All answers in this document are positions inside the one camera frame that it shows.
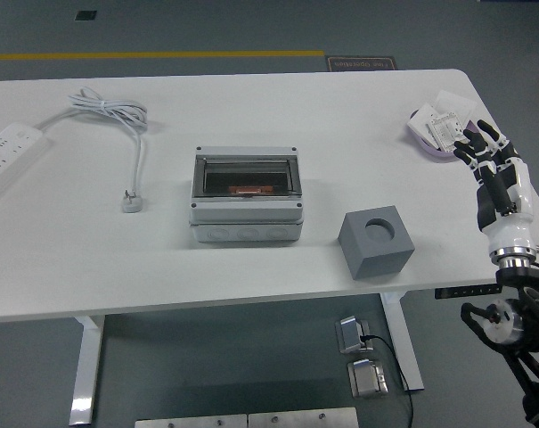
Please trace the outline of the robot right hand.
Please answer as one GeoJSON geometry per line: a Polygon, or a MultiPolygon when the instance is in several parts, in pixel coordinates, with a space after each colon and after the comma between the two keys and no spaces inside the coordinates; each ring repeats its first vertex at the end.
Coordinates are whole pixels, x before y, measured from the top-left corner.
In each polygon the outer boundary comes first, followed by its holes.
{"type": "Polygon", "coordinates": [[[454,143],[453,155],[467,165],[478,184],[478,229],[488,239],[491,261],[498,265],[508,257],[523,257],[533,262],[534,210],[527,164],[513,143],[482,119],[463,136],[454,143]]]}

